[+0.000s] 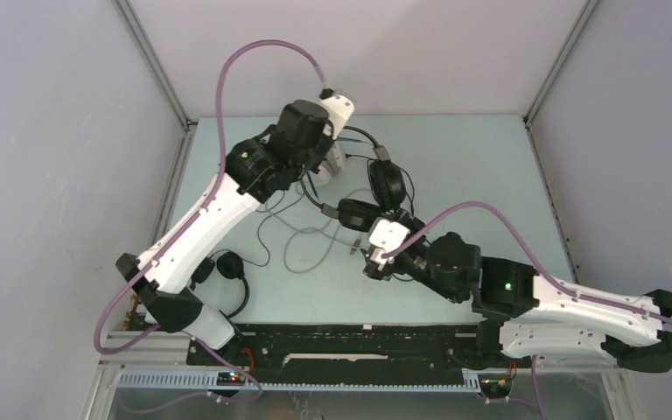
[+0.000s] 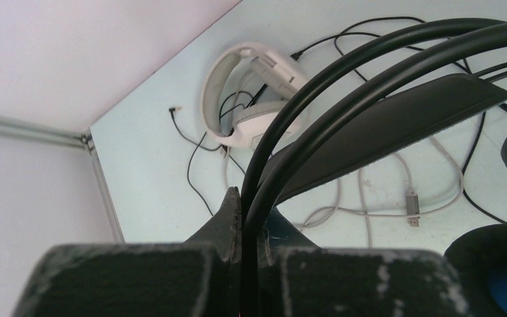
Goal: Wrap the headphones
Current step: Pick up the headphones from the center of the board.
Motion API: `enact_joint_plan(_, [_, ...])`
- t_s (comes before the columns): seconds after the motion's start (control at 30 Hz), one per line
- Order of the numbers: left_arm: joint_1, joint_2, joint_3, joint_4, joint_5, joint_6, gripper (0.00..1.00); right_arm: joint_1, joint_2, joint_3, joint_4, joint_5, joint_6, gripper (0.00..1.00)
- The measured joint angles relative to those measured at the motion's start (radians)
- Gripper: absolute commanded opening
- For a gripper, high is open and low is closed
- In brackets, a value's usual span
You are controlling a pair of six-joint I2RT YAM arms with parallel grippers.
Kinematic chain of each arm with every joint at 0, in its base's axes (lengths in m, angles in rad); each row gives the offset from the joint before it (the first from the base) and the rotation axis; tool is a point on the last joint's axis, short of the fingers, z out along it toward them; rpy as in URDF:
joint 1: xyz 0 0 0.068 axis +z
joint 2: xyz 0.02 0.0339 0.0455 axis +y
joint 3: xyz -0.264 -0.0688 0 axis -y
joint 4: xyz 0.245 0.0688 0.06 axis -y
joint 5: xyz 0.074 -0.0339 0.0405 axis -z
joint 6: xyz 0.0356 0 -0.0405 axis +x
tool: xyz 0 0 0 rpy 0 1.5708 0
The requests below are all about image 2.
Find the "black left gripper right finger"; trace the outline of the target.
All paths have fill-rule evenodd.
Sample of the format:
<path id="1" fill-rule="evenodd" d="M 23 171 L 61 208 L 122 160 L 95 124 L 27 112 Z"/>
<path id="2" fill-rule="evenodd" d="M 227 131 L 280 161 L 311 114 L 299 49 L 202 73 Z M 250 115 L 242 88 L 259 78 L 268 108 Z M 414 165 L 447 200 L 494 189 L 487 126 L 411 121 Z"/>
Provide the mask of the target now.
<path id="1" fill-rule="evenodd" d="M 259 237 L 261 316 L 468 316 L 455 270 L 428 250 L 320 248 L 278 211 Z"/>

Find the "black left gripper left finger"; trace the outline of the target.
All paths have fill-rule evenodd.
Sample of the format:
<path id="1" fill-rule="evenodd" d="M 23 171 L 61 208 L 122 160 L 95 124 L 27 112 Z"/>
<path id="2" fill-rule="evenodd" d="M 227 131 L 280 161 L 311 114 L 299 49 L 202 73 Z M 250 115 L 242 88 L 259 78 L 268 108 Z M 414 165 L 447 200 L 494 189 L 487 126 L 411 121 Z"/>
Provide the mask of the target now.
<path id="1" fill-rule="evenodd" d="M 63 244 L 36 264 L 15 316 L 237 316 L 241 207 L 230 188 L 180 243 Z"/>

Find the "black blue gaming headset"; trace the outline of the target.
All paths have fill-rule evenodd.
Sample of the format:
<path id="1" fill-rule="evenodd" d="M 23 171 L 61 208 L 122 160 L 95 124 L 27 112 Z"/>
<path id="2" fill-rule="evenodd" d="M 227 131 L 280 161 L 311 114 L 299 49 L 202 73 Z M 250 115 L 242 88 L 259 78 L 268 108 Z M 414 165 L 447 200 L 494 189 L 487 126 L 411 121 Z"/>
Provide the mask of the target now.
<path id="1" fill-rule="evenodd" d="M 271 152 L 287 127 L 322 92 L 352 70 L 389 52 L 436 40 L 436 45 L 395 64 L 352 91 L 317 119 L 289 148 Z M 257 238 L 270 210 L 281 201 L 473 116 L 435 93 L 403 86 L 447 64 L 507 47 L 507 22 L 453 18 L 410 26 L 353 50 L 318 73 L 286 104 L 269 126 L 242 185 L 242 275 L 240 312 L 258 316 Z"/>

